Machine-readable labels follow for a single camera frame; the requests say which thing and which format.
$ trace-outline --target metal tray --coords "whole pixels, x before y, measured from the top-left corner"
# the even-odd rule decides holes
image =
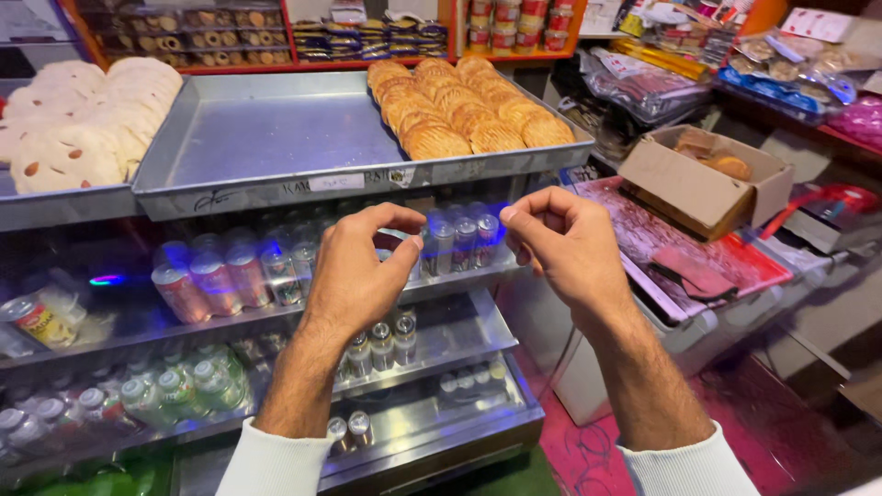
[[[584,164],[577,143],[411,162],[383,125],[366,72],[190,78],[132,190],[154,221],[474,181]]]
[[[30,79],[0,81],[0,94],[8,96]],[[45,228],[76,222],[141,215],[129,184],[94,186],[83,190],[17,194],[8,169],[0,170],[0,232]]]

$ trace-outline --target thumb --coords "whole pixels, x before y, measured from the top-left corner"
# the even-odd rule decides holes
[[[538,219],[517,207],[503,208],[499,212],[499,220],[511,233],[530,247],[540,263],[553,252],[554,239],[560,236],[545,227],[545,224]]]
[[[401,287],[407,284],[407,276],[410,269],[420,261],[420,250],[422,250],[422,238],[419,236],[411,236],[399,243],[392,256],[380,264],[380,271],[395,282],[401,282]]]

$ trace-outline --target red soda can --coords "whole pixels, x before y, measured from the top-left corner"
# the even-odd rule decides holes
[[[260,308],[270,303],[260,260],[252,246],[239,244],[231,248],[227,252],[227,270],[243,305]]]
[[[156,267],[150,279],[162,299],[184,324],[195,324],[212,316],[208,301],[187,271],[167,262]]]
[[[242,311],[242,299],[236,293],[233,279],[220,255],[215,252],[199,254],[190,263],[190,272],[214,315],[229,317]]]

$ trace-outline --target sticker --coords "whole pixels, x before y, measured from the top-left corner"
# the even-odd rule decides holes
[[[361,190],[364,188],[364,174],[339,174],[338,176],[310,177],[310,191]]]
[[[392,169],[389,171],[389,180],[396,183],[402,188],[410,186],[410,182],[414,180],[414,172],[416,167],[408,167],[407,169]]]

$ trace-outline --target forearm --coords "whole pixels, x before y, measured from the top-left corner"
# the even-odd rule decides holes
[[[255,428],[292,439],[325,437],[333,377],[343,350],[326,336],[320,326],[302,322],[276,359]]]
[[[683,375],[635,305],[585,333],[601,367],[609,402],[634,451],[684,447],[706,440],[714,426]]]

